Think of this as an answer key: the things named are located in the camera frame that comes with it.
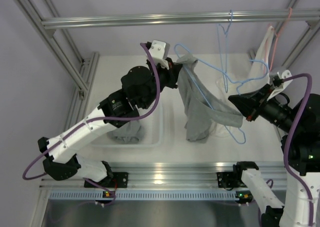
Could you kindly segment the blue wire hanger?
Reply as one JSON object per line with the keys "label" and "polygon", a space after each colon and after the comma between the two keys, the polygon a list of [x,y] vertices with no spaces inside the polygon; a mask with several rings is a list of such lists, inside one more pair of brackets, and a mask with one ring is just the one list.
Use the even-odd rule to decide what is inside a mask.
{"label": "blue wire hanger", "polygon": [[[219,58],[220,58],[220,67],[222,71],[222,79],[223,79],[223,87],[224,92],[227,94],[229,92],[229,83],[228,83],[228,52],[229,52],[229,30],[232,25],[234,13],[232,10],[229,12],[228,25],[225,27],[221,23],[216,25],[216,34],[218,41],[218,50],[219,50]],[[222,30],[224,36],[224,51],[222,51],[221,44],[221,35],[220,30]]]}
{"label": "blue wire hanger", "polygon": [[[192,54],[191,51],[181,43],[177,43],[174,46],[174,52],[177,56],[177,59],[186,54]],[[198,59],[198,62],[194,69],[195,73],[197,74],[201,82],[204,84],[204,86],[214,96],[220,99],[221,92],[216,85],[216,81],[223,76],[221,66],[211,64],[208,61],[198,57],[196,58]],[[214,135],[219,138],[231,137],[239,145],[244,145],[247,142],[247,136],[246,133],[243,131],[242,126],[240,128],[235,128],[218,124],[216,130],[212,130],[210,132],[209,136],[211,135]]]}

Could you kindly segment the grey tank top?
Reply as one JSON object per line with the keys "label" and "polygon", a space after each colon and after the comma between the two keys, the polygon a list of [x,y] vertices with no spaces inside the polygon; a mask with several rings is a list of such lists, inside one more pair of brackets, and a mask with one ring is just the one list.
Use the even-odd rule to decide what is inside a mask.
{"label": "grey tank top", "polygon": [[177,63],[182,64],[177,85],[187,117],[186,140],[206,143],[217,125],[241,128],[242,114],[213,95],[195,73],[198,59],[188,53],[179,57]]}
{"label": "grey tank top", "polygon": [[137,144],[145,136],[145,128],[138,120],[130,121],[122,127],[109,131],[107,136],[120,144]]}

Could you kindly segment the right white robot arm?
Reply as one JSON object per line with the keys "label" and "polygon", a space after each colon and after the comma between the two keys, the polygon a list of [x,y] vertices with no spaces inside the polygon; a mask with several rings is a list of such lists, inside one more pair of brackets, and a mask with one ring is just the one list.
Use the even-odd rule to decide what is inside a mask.
{"label": "right white robot arm", "polygon": [[285,132],[281,138],[285,202],[274,196],[254,162],[237,162],[232,179],[248,187],[263,227],[314,227],[320,194],[320,96],[307,86],[301,101],[290,108],[273,97],[272,91],[274,88],[266,84],[251,93],[231,95],[228,100],[247,121],[261,117]]}

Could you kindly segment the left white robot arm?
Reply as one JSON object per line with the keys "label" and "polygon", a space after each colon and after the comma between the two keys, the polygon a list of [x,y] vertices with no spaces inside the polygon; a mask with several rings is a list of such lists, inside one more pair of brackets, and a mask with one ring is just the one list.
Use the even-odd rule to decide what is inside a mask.
{"label": "left white robot arm", "polygon": [[157,97],[157,87],[176,89],[183,65],[167,58],[168,68],[156,64],[135,66],[121,78],[121,89],[110,94],[85,119],[61,135],[42,137],[38,147],[44,154],[44,172],[56,181],[73,176],[89,179],[102,187],[113,181],[111,167],[106,161],[87,159],[78,152],[98,137],[116,130],[129,118],[139,117],[139,109],[148,109]]}

